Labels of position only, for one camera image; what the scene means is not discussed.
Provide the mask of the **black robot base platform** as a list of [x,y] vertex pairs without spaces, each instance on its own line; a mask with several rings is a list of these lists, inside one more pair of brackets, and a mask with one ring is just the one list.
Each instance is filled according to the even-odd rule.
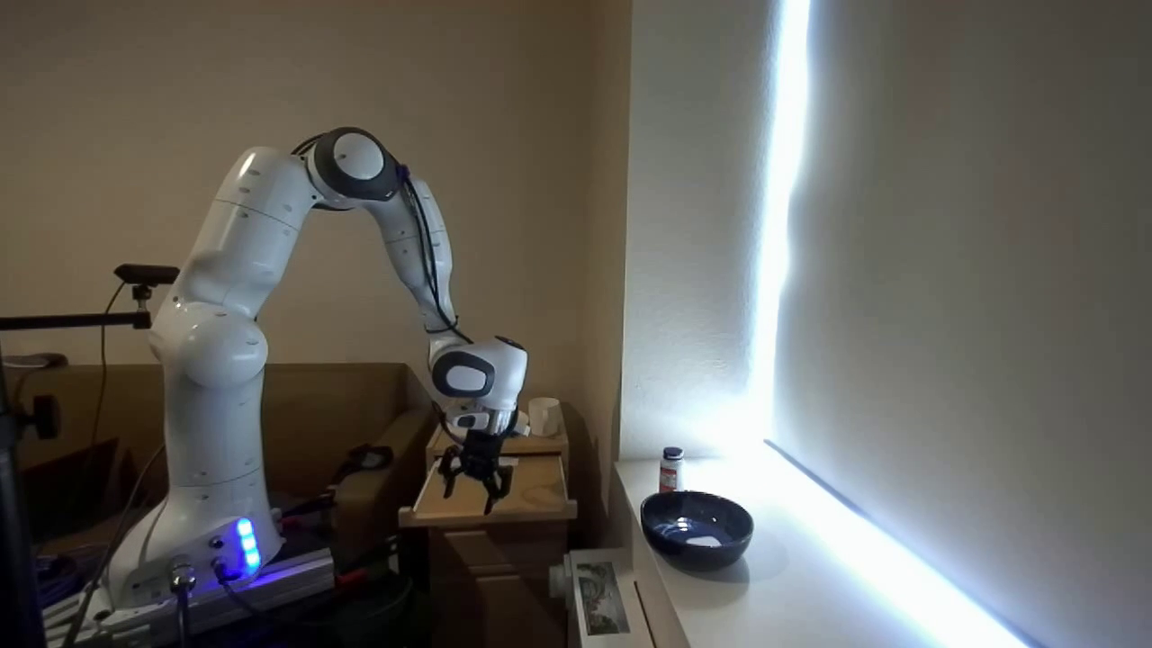
[[365,583],[311,524],[230,516],[179,539],[166,505],[149,511],[112,559],[45,611],[47,648],[164,648],[214,630],[302,615]]

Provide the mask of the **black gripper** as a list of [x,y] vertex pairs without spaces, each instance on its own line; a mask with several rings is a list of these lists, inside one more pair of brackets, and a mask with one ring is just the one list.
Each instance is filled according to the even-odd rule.
[[500,465],[504,443],[515,437],[518,419],[495,421],[490,414],[449,414],[448,437],[449,447],[442,450],[437,474],[442,479],[442,495],[453,495],[458,474],[486,474],[486,516],[498,500],[510,494],[510,465]]

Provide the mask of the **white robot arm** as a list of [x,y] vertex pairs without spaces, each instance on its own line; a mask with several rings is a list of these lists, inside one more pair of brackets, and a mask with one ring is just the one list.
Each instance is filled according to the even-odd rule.
[[431,387],[466,439],[460,468],[500,487],[498,450],[518,426],[528,353],[460,331],[453,252],[431,186],[360,127],[318,133],[291,150],[250,146],[222,175],[152,324],[170,494],[116,548],[106,572],[116,597],[136,597],[174,569],[197,579],[260,575],[280,554],[262,474],[269,344],[260,313],[318,209],[365,209],[377,223],[430,336]]

